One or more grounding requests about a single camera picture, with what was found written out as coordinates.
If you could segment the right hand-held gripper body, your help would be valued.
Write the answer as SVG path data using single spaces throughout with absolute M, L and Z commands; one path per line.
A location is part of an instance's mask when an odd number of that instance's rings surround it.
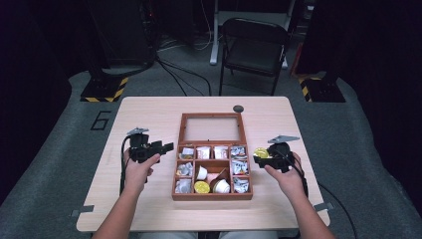
M 291 152 L 288 142 L 296 140 L 294 136 L 278 135 L 269 140 L 270 146 L 267 148 L 269 158 L 266 159 L 266 165 L 274 169 L 279 169 L 282 173 L 297 169 L 296 159 Z

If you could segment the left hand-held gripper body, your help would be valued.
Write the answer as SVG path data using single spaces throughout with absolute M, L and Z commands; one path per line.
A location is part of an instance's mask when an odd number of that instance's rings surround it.
M 148 128 L 136 127 L 127 133 L 129 157 L 138 163 L 145 162 L 157 153 L 160 154 L 161 147 L 151 147 L 147 132 Z

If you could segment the brown wooden compartment box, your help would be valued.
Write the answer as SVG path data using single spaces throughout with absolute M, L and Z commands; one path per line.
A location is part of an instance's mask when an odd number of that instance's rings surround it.
M 225 145 L 228 147 L 227 159 L 216 159 L 214 156 L 214 147 Z M 231 147 L 242 145 L 246 149 L 246 158 L 232 158 Z M 199 159 L 197 157 L 197 148 L 200 146 L 210 147 L 210 158 Z M 192 147 L 195 150 L 192 159 L 180 159 L 179 153 L 183 147 Z M 231 162 L 233 160 L 246 160 L 248 162 L 247 175 L 234 175 Z M 193 174 L 191 176 L 179 176 L 176 174 L 177 166 L 181 163 L 191 162 L 193 164 Z M 197 180 L 197 170 L 200 166 L 208 170 L 207 177 L 204 180 Z M 227 168 L 230 171 L 230 177 L 227 182 L 230 184 L 229 193 L 214 193 L 215 184 L 210 184 L 212 173 L 219 173 Z M 249 191 L 247 193 L 237 193 L 234 191 L 233 178 L 246 178 L 249 180 Z M 175 193 L 175 183 L 181 178 L 191 180 L 190 193 Z M 194 183 L 196 181 L 205 181 L 210 186 L 209 193 L 196 193 Z M 178 201 L 216 201 L 216 200 L 250 200 L 253 197 L 252 169 L 250 166 L 250 156 L 242 116 L 236 113 L 196 113 L 184 114 L 181 116 L 178 144 L 176 147 L 176 162 L 173 178 L 172 198 Z

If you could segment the person's left hand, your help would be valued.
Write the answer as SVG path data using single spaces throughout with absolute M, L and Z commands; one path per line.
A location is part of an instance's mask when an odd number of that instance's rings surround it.
M 159 162 L 160 155 L 157 153 L 147 159 L 145 162 L 138 163 L 131 159 L 127 149 L 123 158 L 125 160 L 125 184 L 123 193 L 139 195 L 144 188 L 147 177 L 153 172 L 152 166 Z

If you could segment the person's right hand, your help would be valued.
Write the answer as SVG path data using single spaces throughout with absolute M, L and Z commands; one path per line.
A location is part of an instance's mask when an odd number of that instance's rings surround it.
M 303 181 L 302 181 L 302 165 L 300 157 L 294 152 L 295 167 L 285 173 L 275 170 L 269 165 L 265 166 L 265 170 L 278 182 L 281 190 L 285 193 L 290 201 L 299 201 L 307 199 Z

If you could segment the patterned white packet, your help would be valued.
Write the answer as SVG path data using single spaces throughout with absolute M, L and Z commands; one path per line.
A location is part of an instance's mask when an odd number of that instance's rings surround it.
M 234 191 L 237 193 L 247 193 L 249 191 L 249 180 L 246 178 L 233 178 Z
M 242 145 L 234 145 L 231 147 L 231 157 L 232 158 L 246 158 L 247 153 L 246 149 Z
M 232 172 L 234 175 L 247 175 L 248 162 L 246 160 L 233 160 L 231 162 Z

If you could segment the black yellow striped stand base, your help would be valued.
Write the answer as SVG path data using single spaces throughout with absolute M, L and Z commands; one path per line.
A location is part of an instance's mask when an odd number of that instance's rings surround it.
M 302 93 L 309 103 L 344 103 L 342 95 L 336 83 L 326 83 L 321 78 L 299 79 Z
M 103 81 L 91 79 L 80 96 L 81 102 L 113 103 L 121 97 L 128 78 L 111 78 Z

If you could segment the person's light trousers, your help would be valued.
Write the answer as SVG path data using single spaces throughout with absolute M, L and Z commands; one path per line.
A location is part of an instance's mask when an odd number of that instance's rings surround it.
M 277 231 L 145 232 L 139 239 L 279 239 Z

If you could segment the black folding chair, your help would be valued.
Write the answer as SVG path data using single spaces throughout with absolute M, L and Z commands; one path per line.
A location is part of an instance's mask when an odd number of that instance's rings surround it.
M 275 23 L 245 18 L 230 18 L 222 26 L 223 54 L 219 95 L 224 86 L 224 71 L 240 71 L 273 79 L 275 93 L 290 41 L 288 32 Z

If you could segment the black equipment cabinet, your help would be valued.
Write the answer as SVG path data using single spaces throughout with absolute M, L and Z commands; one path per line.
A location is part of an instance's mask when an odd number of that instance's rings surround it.
M 88 0 L 88 7 L 111 66 L 153 64 L 157 27 L 151 0 Z

